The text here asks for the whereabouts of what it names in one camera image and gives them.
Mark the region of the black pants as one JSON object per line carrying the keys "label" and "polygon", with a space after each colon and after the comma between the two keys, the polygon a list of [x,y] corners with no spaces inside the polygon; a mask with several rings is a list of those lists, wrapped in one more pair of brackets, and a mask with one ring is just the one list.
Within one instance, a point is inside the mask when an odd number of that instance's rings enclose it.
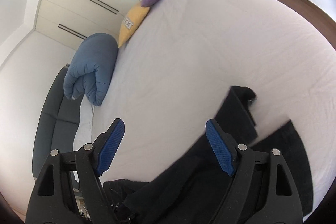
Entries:
{"label": "black pants", "polygon": [[302,223],[313,207],[303,142],[286,122],[255,144],[247,87],[230,87],[205,133],[151,182],[103,185],[118,223]]}

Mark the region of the dark grey headboard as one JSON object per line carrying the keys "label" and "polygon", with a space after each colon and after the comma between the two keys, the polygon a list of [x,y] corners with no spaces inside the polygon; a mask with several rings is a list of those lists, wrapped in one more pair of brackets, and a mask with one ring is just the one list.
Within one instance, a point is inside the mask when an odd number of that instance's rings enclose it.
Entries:
{"label": "dark grey headboard", "polygon": [[58,149],[61,153],[73,151],[83,98],[79,97],[72,101],[64,95],[63,82],[67,71],[67,66],[59,71],[42,107],[34,140],[32,162],[34,178],[38,177],[53,149]]}

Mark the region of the blue rolled duvet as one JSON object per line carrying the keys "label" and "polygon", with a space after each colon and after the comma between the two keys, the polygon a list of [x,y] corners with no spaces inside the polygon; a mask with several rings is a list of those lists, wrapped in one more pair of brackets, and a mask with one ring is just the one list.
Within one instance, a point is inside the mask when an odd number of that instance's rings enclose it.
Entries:
{"label": "blue rolled duvet", "polygon": [[109,89],[117,55],[118,44],[110,34],[88,36],[77,49],[64,77],[64,95],[69,100],[85,95],[92,105],[101,106]]}

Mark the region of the white bed sheet mattress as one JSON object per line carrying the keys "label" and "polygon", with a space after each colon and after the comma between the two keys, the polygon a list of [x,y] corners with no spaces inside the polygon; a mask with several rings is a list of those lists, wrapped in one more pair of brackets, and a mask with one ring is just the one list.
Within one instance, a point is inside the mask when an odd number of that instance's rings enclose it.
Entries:
{"label": "white bed sheet mattress", "polygon": [[256,93],[258,139],[292,121],[317,208],[335,178],[335,21],[277,0],[160,0],[120,49],[92,137],[125,136],[101,180],[151,181],[204,133],[231,86]]}

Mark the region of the yellow pillow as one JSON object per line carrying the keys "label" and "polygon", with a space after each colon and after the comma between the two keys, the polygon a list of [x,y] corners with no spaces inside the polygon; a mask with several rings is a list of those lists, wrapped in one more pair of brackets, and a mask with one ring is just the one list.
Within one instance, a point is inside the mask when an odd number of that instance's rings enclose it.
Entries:
{"label": "yellow pillow", "polygon": [[141,6],[141,2],[134,5],[122,20],[118,37],[118,47],[121,48],[139,28],[150,11],[150,7]]}

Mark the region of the cream wardrobe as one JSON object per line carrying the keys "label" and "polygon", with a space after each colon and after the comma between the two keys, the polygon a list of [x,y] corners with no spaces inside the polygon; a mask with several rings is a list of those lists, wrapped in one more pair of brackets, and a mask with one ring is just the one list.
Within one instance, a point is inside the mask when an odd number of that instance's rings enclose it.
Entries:
{"label": "cream wardrobe", "polygon": [[122,21],[139,0],[41,0],[37,32],[78,49],[88,36],[109,34],[118,39]]}

